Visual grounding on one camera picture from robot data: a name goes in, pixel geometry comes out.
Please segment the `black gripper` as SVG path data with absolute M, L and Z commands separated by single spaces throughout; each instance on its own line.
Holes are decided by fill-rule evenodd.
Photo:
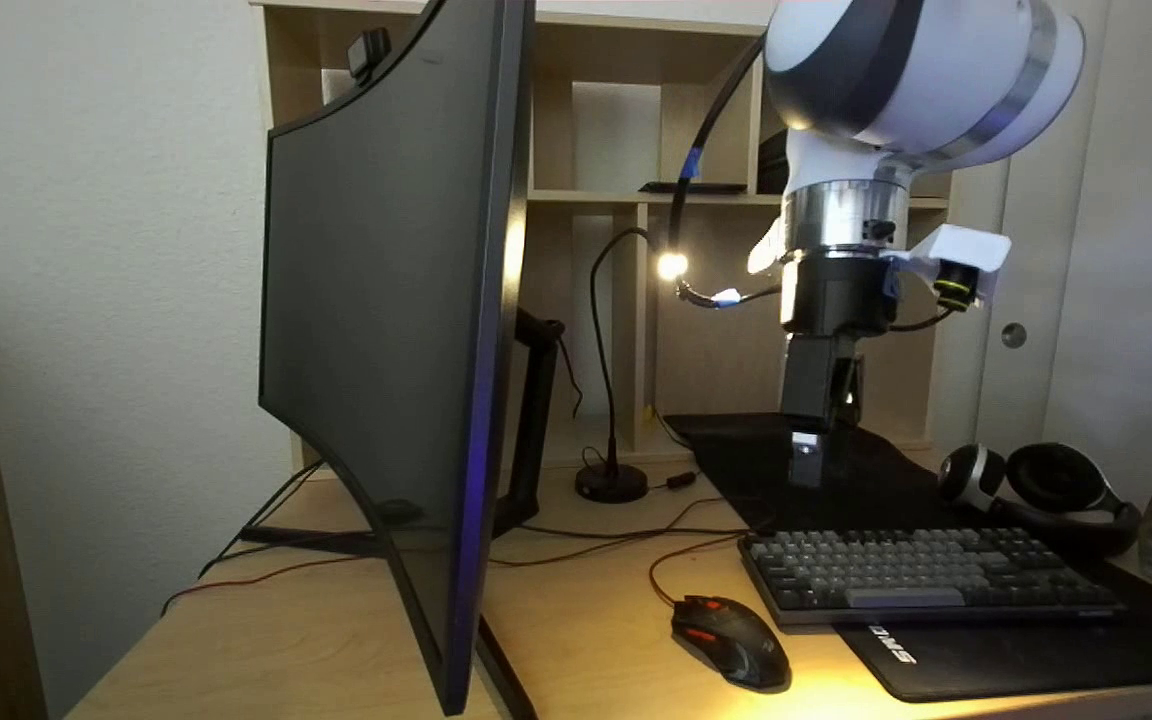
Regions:
M 855 346 L 894 319 L 888 265 L 873 258 L 804 253 L 782 267 L 788 355 L 782 414 L 830 424 L 847 402 Z

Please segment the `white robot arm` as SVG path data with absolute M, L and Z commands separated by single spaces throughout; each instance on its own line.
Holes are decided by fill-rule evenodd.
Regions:
M 1073 99 L 1086 39 L 1051 0 L 781 0 L 763 87 L 782 120 L 781 216 L 749 267 L 781 274 L 791 420 L 847 414 L 862 335 L 894 327 L 921 276 L 945 313 L 971 307 L 1012 240 L 938 225 L 906 246 L 912 182 L 1017 158 Z

